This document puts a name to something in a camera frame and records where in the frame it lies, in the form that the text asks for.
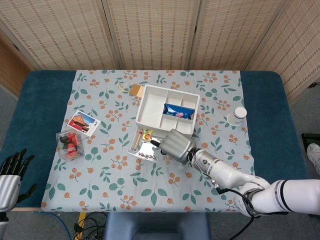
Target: white cup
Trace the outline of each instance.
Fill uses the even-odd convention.
[[[230,113],[226,117],[226,120],[231,126],[237,127],[242,124],[246,116],[247,116],[247,110],[242,106],[238,106],[235,108],[233,113]]]

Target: white organizer box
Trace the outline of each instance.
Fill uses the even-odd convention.
[[[164,138],[171,129],[191,137],[195,128],[199,100],[198,94],[145,85],[135,119],[136,124],[142,129],[152,129],[154,131],[152,134],[161,138]],[[165,103],[194,109],[191,120],[163,114]]]

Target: floral tablecloth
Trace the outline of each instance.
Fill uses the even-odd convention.
[[[140,99],[118,84],[157,85],[199,94],[193,138],[199,148],[247,174],[254,174],[246,120],[227,115],[244,105],[239,71],[78,70],[61,130],[76,110],[101,120],[82,136],[85,158],[55,153],[41,207],[65,212],[236,212],[234,194],[218,195],[208,177],[169,156],[157,163],[128,154]]]

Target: blue package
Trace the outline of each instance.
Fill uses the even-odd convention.
[[[163,114],[191,120],[191,114],[194,112],[192,108],[165,103]]]

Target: sneaker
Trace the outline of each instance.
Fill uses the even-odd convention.
[[[317,173],[320,175],[320,146],[315,143],[311,143],[306,149],[306,155],[313,163]]]

